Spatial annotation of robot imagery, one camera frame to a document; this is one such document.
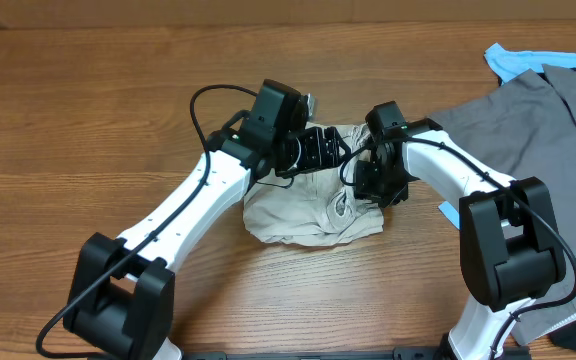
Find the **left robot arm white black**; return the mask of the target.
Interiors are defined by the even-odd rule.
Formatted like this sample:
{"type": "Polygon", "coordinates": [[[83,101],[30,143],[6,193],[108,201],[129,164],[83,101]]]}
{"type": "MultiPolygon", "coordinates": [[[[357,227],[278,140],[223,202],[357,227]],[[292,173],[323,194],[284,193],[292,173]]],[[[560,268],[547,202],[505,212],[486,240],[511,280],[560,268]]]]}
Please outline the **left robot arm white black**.
{"type": "Polygon", "coordinates": [[[96,347],[96,358],[182,358],[169,338],[175,276],[198,241],[261,176],[334,168],[349,153],[335,128],[266,139],[229,127],[212,133],[190,175],[146,218],[117,238],[85,242],[64,328],[96,347]]]}

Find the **light blue garment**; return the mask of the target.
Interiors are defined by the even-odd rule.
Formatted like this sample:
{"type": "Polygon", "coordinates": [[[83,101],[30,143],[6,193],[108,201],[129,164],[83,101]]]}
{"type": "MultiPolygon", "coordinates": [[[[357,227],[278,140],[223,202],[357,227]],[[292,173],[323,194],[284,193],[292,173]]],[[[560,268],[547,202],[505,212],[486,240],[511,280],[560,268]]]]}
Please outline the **light blue garment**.
{"type": "Polygon", "coordinates": [[[499,88],[432,119],[492,168],[544,181],[563,233],[576,236],[576,53],[494,44],[484,58],[499,88]]]}

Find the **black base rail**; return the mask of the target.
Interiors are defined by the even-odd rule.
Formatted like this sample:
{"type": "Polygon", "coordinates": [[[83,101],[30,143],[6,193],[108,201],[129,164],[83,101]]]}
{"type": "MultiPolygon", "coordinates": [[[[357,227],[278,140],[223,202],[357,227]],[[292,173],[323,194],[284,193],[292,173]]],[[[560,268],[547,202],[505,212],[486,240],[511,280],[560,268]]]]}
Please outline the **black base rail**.
{"type": "Polygon", "coordinates": [[[225,352],[185,353],[183,360],[434,360],[435,347],[399,347],[390,351],[291,352],[227,354],[225,352]]]}

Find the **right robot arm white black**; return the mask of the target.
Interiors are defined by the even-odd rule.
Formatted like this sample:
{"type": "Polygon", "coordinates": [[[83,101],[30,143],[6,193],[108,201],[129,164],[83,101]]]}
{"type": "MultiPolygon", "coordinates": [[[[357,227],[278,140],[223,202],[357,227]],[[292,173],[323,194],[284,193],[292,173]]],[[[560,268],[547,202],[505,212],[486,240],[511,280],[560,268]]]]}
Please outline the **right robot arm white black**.
{"type": "Polygon", "coordinates": [[[457,324],[435,348],[398,348],[397,359],[526,359],[503,344],[522,313],[566,273],[550,194],[459,148],[436,123],[371,120],[370,158],[354,172],[358,197],[385,208],[420,179],[458,212],[460,268],[470,292],[457,324]]]}

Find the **beige cotton shorts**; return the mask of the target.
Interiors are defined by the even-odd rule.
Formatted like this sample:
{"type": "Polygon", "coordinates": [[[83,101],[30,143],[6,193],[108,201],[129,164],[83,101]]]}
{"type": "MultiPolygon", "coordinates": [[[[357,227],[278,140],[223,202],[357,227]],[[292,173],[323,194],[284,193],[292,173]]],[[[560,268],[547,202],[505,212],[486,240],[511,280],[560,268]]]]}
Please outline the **beige cotton shorts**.
{"type": "Polygon", "coordinates": [[[355,198],[337,168],[297,175],[271,173],[244,197],[246,230],[263,243],[327,247],[383,231],[377,204],[355,198]]]}

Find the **grey shirt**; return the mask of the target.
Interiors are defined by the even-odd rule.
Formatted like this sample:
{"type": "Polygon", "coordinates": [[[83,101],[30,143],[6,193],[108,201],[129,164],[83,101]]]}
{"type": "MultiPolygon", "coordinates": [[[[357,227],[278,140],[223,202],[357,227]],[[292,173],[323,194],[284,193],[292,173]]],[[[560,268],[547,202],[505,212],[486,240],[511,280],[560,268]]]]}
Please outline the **grey shirt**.
{"type": "MultiPolygon", "coordinates": [[[[576,71],[528,70],[487,96],[429,117],[484,164],[544,182],[559,232],[576,257],[576,71]]],[[[527,344],[574,321],[576,298],[523,315],[512,334],[527,344]]]]}

